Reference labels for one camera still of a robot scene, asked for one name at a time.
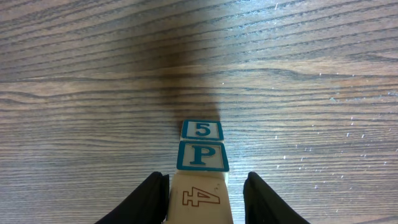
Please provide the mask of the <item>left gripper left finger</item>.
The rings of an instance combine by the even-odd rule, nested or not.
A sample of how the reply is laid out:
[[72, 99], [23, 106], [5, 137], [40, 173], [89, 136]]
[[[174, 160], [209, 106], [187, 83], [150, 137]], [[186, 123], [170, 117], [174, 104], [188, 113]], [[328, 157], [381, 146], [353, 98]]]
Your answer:
[[169, 206], [168, 174], [151, 173], [116, 208], [95, 224], [161, 224]]

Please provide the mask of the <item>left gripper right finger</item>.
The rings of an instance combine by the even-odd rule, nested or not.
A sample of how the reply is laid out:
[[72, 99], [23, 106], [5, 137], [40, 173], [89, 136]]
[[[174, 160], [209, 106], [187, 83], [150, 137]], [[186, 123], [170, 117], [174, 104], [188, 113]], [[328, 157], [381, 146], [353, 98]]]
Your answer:
[[309, 224], [255, 172], [248, 173], [243, 196], [245, 224]]

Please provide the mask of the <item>green R block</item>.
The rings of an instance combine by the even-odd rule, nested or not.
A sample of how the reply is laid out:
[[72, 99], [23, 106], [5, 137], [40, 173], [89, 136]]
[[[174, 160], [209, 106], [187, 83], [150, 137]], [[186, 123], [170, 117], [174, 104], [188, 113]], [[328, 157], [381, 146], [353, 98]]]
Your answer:
[[174, 175], [165, 222], [233, 224], [225, 181], [198, 175]]

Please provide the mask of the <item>blue X block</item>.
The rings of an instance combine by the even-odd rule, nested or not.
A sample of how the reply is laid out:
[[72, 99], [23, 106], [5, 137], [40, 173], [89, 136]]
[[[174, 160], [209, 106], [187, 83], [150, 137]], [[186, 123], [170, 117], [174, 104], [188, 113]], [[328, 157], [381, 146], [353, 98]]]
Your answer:
[[223, 142], [180, 141], [176, 173], [222, 179], [229, 177], [229, 162]]

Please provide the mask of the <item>plain wooden block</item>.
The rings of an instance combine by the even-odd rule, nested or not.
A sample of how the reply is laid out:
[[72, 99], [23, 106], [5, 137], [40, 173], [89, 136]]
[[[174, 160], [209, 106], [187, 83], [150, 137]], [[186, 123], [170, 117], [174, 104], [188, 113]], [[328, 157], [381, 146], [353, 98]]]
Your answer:
[[181, 140], [224, 141], [223, 128], [220, 121], [203, 119], [186, 119], [183, 121]]

